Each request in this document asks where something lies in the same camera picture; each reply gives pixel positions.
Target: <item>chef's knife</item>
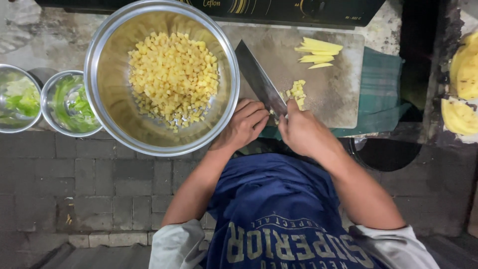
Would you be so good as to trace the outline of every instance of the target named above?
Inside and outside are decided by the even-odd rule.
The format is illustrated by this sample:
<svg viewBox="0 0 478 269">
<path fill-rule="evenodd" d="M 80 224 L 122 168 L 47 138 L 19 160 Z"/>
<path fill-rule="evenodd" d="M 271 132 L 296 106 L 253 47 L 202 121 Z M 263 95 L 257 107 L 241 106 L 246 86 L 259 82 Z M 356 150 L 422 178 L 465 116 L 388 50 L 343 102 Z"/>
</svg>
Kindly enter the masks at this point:
<svg viewBox="0 0 478 269">
<path fill-rule="evenodd" d="M 239 69 L 249 83 L 259 101 L 264 103 L 267 110 L 274 110 L 274 117 L 287 116 L 287 105 L 280 96 L 261 65 L 249 50 L 244 41 L 240 41 L 236 48 L 236 57 Z"/>
</svg>

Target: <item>forearm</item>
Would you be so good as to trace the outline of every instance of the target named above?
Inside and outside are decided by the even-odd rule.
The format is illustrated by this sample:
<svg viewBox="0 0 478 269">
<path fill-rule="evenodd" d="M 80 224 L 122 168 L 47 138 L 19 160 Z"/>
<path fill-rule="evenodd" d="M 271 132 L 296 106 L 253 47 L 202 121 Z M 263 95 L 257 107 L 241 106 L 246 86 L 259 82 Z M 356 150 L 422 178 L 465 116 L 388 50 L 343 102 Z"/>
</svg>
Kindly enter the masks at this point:
<svg viewBox="0 0 478 269">
<path fill-rule="evenodd" d="M 161 227 L 202 218 L 222 170 L 231 155 L 232 153 L 227 150 L 213 150 L 206 153 L 174 196 Z"/>
<path fill-rule="evenodd" d="M 324 167 L 352 221 L 384 230 L 405 226 L 391 196 L 345 151 L 330 156 Z"/>
</svg>

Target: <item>chopped green vegetable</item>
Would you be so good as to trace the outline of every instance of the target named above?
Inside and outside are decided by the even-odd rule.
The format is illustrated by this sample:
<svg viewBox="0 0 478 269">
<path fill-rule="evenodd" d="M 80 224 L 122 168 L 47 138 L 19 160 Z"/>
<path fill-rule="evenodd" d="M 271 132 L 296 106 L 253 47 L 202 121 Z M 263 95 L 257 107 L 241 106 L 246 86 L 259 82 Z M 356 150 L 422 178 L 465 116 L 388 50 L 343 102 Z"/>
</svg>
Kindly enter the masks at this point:
<svg viewBox="0 0 478 269">
<path fill-rule="evenodd" d="M 19 114 L 35 117 L 40 111 L 40 93 L 35 84 L 27 78 L 7 82 L 5 107 Z"/>
<path fill-rule="evenodd" d="M 58 82 L 54 96 L 54 111 L 58 119 L 71 131 L 86 133 L 98 128 L 99 122 L 88 103 L 85 86 L 81 86 L 76 92 L 69 93 L 81 82 L 81 76 L 66 77 Z M 73 115 L 68 113 L 65 102 Z"/>
</svg>

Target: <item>bowl rim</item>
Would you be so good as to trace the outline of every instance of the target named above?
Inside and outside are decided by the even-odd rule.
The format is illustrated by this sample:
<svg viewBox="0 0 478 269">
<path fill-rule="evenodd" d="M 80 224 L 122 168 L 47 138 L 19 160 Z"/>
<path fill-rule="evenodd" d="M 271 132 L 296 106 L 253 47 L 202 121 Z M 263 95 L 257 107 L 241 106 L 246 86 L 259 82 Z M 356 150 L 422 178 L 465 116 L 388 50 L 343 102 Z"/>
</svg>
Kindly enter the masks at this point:
<svg viewBox="0 0 478 269">
<path fill-rule="evenodd" d="M 75 133 L 75 132 L 68 131 L 68 130 L 65 130 L 64 128 L 62 128 L 50 116 L 50 113 L 48 111 L 48 92 L 50 91 L 50 89 L 52 89 L 54 86 L 56 86 L 56 83 L 60 79 L 64 78 L 67 75 L 83 76 L 83 71 L 81 71 L 81 70 L 65 70 L 65 71 L 61 71 L 59 73 L 54 74 L 51 78 L 49 78 L 47 80 L 47 82 L 43 86 L 42 94 L 40 96 L 40 108 L 41 108 L 43 117 L 46 119 L 48 124 L 51 127 L 53 127 L 53 129 L 55 129 L 56 131 L 58 131 L 58 132 L 60 132 L 64 135 L 71 136 L 71 137 L 87 137 L 87 136 L 90 136 L 90 135 L 94 135 L 97 132 L 99 132 L 101 129 L 103 129 L 102 125 L 100 125 L 98 128 L 96 128 L 93 131 L 89 131 L 89 132 L 86 132 L 86 133 Z"/>
<path fill-rule="evenodd" d="M 15 69 L 15 70 L 21 72 L 22 74 L 24 74 L 31 82 L 33 82 L 33 84 L 35 85 L 38 93 L 40 93 L 40 95 L 42 94 L 42 87 L 40 87 L 40 84 L 38 83 L 38 80 L 36 78 L 34 78 L 32 75 L 30 75 L 26 70 L 24 70 L 20 67 L 13 66 L 13 65 L 1 64 L 0 63 L 0 69 L 4 69 L 4 68 Z M 41 117 L 42 117 L 42 109 L 41 109 L 41 106 L 40 106 L 40 110 L 38 111 L 38 114 L 36 115 L 36 117 L 29 124 L 25 125 L 22 128 L 18 128 L 18 129 L 0 128 L 0 133 L 15 134 L 15 133 L 20 133 L 20 132 L 26 131 L 27 129 L 29 129 L 30 127 L 35 125 L 40 120 Z"/>
<path fill-rule="evenodd" d="M 161 9 L 163 6 L 171 7 L 172 10 Z M 202 23 L 208 30 L 213 32 L 217 37 L 217 40 L 224 48 L 225 52 L 228 54 L 228 63 L 230 65 L 231 72 L 231 94 L 228 100 L 228 104 L 225 112 L 221 115 L 221 118 L 217 124 L 204 136 L 201 138 L 181 146 L 173 147 L 162 147 L 162 146 L 152 146 L 141 142 L 131 136 L 129 136 L 125 131 L 123 131 L 118 125 L 114 123 L 109 113 L 106 111 L 105 107 L 101 103 L 99 98 L 98 86 L 97 86 L 97 67 L 99 56 L 103 50 L 105 42 L 111 37 L 111 35 L 120 27 L 125 21 L 147 12 L 152 11 L 168 11 L 178 13 L 177 11 L 182 11 L 180 13 L 184 16 L 190 17 L 191 19 Z M 142 0 L 130 3 L 119 10 L 115 11 L 110 15 L 97 29 L 94 33 L 90 45 L 88 47 L 85 64 L 84 64 L 84 79 L 86 93 L 88 101 L 90 102 L 93 113 L 100 121 L 101 125 L 105 130 L 113 136 L 116 140 L 124 144 L 125 146 L 152 156 L 159 157 L 173 157 L 178 155 L 187 154 L 198 150 L 210 143 L 214 138 L 216 138 L 222 130 L 229 123 L 237 105 L 239 99 L 239 90 L 240 90 L 240 75 L 239 75 L 239 66 L 236 59 L 236 54 L 234 48 L 232 47 L 229 39 L 226 34 L 222 31 L 220 26 L 208 15 L 199 9 L 181 3 L 179 1 L 171 0 Z"/>
</svg>

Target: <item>cutting board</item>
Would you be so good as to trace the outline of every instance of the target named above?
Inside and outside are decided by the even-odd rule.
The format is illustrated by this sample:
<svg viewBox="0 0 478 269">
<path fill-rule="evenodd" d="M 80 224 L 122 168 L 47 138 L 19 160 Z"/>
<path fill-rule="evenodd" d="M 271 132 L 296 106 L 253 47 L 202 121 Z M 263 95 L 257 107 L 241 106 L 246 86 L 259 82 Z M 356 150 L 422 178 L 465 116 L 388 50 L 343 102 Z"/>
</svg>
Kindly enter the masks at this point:
<svg viewBox="0 0 478 269">
<path fill-rule="evenodd" d="M 357 126 L 364 36 L 260 26 L 225 25 L 221 28 L 234 48 L 244 40 L 279 92 L 290 90 L 295 80 L 305 80 L 307 97 L 303 108 L 311 110 L 327 127 Z M 344 48 L 334 56 L 333 66 L 308 69 L 313 63 L 299 63 L 297 59 L 310 53 L 294 51 L 304 36 Z M 239 96 L 257 100 L 242 74 Z"/>
</svg>

